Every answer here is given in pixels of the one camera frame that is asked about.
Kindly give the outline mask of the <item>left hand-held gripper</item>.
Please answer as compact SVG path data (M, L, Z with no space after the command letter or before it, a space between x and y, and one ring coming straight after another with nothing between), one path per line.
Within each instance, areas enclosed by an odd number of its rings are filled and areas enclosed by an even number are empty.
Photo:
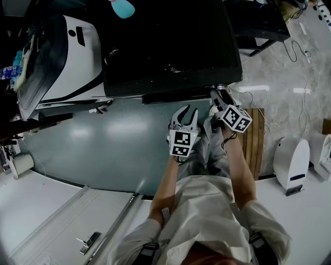
M189 123L182 127L183 117L189 108L190 105L185 105L172 115L168 134L169 153L171 156L187 158L200 132L200 129L197 127L199 116L197 108L194 109Z

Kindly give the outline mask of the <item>white boxy appliance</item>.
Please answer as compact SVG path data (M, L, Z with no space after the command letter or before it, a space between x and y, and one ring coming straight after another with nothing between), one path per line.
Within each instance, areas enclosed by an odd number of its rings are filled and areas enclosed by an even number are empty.
M315 132L310 137L309 146L314 170L325 181L331 181L331 135Z

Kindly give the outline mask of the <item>person's left forearm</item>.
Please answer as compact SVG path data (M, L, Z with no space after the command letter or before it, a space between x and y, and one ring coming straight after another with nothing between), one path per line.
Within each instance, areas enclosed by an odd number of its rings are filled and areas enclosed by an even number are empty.
M162 210L172 210L174 205L178 168L177 158L169 156L165 173L151 203L148 218L157 221L161 227L164 225Z

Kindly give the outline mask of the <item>person's right forearm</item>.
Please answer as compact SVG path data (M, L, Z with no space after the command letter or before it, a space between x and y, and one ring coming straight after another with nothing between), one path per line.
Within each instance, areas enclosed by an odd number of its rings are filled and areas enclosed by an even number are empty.
M233 194L239 210L242 210L248 202L257 199L256 185L244 158L240 141L233 134L234 132L228 128L222 130L224 140L227 139L223 148L226 151L229 161Z

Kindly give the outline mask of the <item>white and black cleaning machine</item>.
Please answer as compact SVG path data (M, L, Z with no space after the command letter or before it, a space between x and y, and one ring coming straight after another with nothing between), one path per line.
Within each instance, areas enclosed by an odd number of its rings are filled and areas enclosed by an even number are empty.
M103 87L101 44L85 21L53 15L27 31L15 91L21 120L74 113L109 101Z

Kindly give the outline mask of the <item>wooden slat platform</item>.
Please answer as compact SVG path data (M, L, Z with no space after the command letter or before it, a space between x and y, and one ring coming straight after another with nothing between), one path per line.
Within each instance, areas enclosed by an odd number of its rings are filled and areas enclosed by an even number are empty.
M253 178L259 179L263 145L264 145L264 109L244 109L251 117L252 122L245 131L237 133L237 137L243 149L244 158L248 164Z

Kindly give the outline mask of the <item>person's white shirt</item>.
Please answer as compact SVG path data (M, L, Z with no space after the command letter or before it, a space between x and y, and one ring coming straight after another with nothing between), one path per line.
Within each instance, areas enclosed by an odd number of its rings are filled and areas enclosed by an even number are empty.
M180 265L194 243L251 264L250 232L260 233L284 264L291 249L291 238L268 209L253 200L234 215L231 181L211 175L193 175L176 184L175 206L164 226L146 219L124 237L110 252L108 265L133 265L147 243L157 241L157 265Z

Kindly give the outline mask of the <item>black table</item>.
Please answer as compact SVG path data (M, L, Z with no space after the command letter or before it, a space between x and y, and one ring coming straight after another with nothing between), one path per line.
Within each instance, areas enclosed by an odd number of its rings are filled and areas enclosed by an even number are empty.
M253 57L276 42L290 38L287 25L275 0L225 0L223 2L240 50Z

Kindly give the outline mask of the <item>blue water bottle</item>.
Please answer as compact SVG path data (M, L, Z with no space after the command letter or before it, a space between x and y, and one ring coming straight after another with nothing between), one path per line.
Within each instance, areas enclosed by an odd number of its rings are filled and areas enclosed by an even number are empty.
M9 66L0 69L0 80L12 79L19 77L22 73L22 67Z

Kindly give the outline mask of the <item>black cabinet appliance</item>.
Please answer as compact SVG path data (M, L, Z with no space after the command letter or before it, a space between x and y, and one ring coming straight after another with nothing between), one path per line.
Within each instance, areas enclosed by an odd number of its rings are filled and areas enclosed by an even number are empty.
M204 89L242 80L237 43L222 0L130 0L122 19L100 10L108 97Z

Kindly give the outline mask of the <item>brown wooden beam structure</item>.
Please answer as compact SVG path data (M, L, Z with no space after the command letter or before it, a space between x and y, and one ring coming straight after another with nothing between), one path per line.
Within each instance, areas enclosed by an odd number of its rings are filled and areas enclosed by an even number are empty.
M30 119L28 121L17 120L13 122L0 123L0 141L12 138L15 135L33 130L39 127L51 126L58 122L73 118L72 113L46 116L42 121Z

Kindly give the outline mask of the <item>person's grey trousers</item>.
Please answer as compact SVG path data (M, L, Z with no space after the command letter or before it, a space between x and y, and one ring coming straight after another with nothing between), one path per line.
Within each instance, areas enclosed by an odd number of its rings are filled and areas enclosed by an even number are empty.
M214 175L229 179L229 161L221 147L223 136L220 123L208 117L200 129L189 156L179 165L178 179L192 175Z

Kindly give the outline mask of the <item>teal spray bottle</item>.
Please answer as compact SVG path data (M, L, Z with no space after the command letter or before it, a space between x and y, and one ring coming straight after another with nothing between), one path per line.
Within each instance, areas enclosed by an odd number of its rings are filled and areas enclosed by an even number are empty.
M109 2L111 3L113 11L121 19L129 18L135 12L134 6L127 0L109 0Z

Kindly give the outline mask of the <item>white round bin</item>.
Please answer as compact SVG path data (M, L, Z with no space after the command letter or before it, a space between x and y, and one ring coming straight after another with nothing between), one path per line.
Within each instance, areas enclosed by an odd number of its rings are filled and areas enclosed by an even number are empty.
M34 161L31 154L22 154L16 156L12 159L11 167L14 179L17 180L19 175L34 167Z

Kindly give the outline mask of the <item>white dome-shaped appliance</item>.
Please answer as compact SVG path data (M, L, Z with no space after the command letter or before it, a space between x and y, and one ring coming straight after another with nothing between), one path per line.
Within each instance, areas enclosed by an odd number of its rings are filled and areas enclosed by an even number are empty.
M310 147L306 139L284 137L277 144L273 171L285 189L285 195L299 193L304 185L310 162Z

